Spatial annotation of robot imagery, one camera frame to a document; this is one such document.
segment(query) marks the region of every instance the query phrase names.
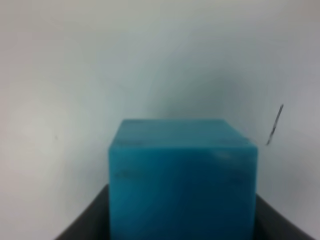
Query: blue cube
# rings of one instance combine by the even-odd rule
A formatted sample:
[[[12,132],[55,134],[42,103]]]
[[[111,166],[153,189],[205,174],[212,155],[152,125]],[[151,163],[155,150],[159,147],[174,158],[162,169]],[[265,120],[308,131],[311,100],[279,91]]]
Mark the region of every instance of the blue cube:
[[[224,120],[125,120],[109,149],[111,240],[251,240],[258,150]]]

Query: white background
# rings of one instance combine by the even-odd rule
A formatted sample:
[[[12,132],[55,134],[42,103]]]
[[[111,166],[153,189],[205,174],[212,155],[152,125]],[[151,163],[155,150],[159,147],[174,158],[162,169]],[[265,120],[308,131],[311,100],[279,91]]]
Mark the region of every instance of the white background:
[[[258,193],[320,239],[319,13],[318,0],[2,0],[0,239],[60,234],[108,182],[123,118],[182,117],[249,136]]]

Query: dark mark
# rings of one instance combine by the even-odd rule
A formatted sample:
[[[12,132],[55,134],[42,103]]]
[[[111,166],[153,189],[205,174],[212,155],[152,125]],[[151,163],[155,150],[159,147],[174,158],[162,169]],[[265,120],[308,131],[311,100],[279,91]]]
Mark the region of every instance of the dark mark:
[[[142,141],[138,141],[138,140],[122,140],[122,139],[118,139],[116,141],[114,141],[115,145],[118,146],[124,146],[124,147],[140,147],[145,145]]]
[[[284,108],[284,105],[282,104],[281,107],[280,107],[280,109],[279,109],[278,115],[276,116],[275,122],[274,122],[274,124],[273,124],[273,128],[272,128],[272,131],[271,131],[270,136],[269,136],[269,140],[268,140],[268,142],[266,143],[267,146],[268,146],[268,145],[271,143],[271,141],[272,141],[272,137],[274,136],[274,133],[275,133],[275,130],[276,130],[276,128],[277,128],[277,124],[278,124],[278,121],[279,121],[279,118],[280,118],[280,114],[281,114],[283,108]]]
[[[121,179],[140,179],[143,175],[141,172],[130,171],[130,170],[121,170],[114,175],[116,178]]]

